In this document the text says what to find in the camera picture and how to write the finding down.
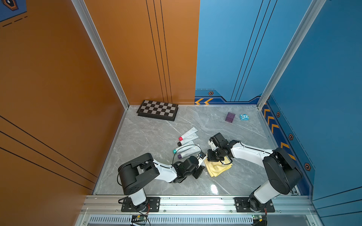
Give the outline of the purple cap toothpaste tube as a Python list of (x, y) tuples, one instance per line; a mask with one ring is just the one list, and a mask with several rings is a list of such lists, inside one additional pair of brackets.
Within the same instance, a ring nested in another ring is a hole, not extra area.
[(193, 146), (191, 146), (190, 149), (183, 151), (182, 153), (179, 153), (177, 155), (177, 157), (178, 157), (178, 159), (182, 159), (182, 158), (188, 157), (192, 154), (199, 153), (200, 151), (202, 151), (202, 149), (199, 145), (193, 145)]

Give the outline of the yellow microfibre cloth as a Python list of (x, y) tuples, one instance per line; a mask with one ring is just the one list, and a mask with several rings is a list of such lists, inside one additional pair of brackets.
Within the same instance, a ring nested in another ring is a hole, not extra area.
[(225, 164), (221, 162), (210, 162), (206, 159), (205, 164), (207, 172), (211, 177), (217, 177), (232, 167), (232, 163), (228, 159), (225, 160)]

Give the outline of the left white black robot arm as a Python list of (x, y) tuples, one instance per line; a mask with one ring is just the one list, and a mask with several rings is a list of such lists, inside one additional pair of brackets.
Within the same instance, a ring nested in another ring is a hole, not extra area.
[(123, 188), (134, 207), (143, 209), (147, 204), (144, 187), (153, 180), (167, 183), (182, 183), (188, 176), (198, 179), (205, 168), (202, 163), (206, 155), (203, 152), (187, 158), (183, 162), (171, 165), (160, 163), (150, 153), (143, 154), (118, 168), (117, 182)]

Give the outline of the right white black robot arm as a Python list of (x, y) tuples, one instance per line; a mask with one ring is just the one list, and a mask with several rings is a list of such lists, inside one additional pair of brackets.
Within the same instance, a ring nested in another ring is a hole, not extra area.
[(208, 144), (211, 147), (207, 151), (208, 161), (223, 163), (225, 158), (244, 159), (265, 169), (268, 180), (249, 196), (248, 202), (254, 209), (278, 195), (288, 195), (303, 177), (295, 161), (282, 148), (252, 147), (240, 141), (228, 141), (221, 133), (212, 136)]

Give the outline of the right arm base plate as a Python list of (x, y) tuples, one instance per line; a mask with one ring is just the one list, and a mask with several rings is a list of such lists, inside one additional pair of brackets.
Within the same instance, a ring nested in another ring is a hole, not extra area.
[(260, 203), (255, 198), (249, 197), (235, 197), (234, 204), (237, 212), (245, 213), (274, 213), (275, 208), (272, 200), (269, 200), (266, 203)]

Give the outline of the dark blue cap tube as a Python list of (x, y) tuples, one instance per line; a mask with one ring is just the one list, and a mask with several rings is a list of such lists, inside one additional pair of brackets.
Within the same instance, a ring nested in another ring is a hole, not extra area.
[(207, 159), (207, 157), (204, 157), (204, 158), (199, 158), (198, 159), (198, 166), (200, 167), (200, 166), (206, 166), (206, 164), (205, 164), (205, 160)]

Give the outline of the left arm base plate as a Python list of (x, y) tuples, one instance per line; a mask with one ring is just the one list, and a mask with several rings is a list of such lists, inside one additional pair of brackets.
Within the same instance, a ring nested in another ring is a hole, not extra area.
[(130, 197), (118, 200), (122, 205), (121, 212), (159, 212), (160, 197), (146, 197), (146, 201), (140, 205), (134, 205)]

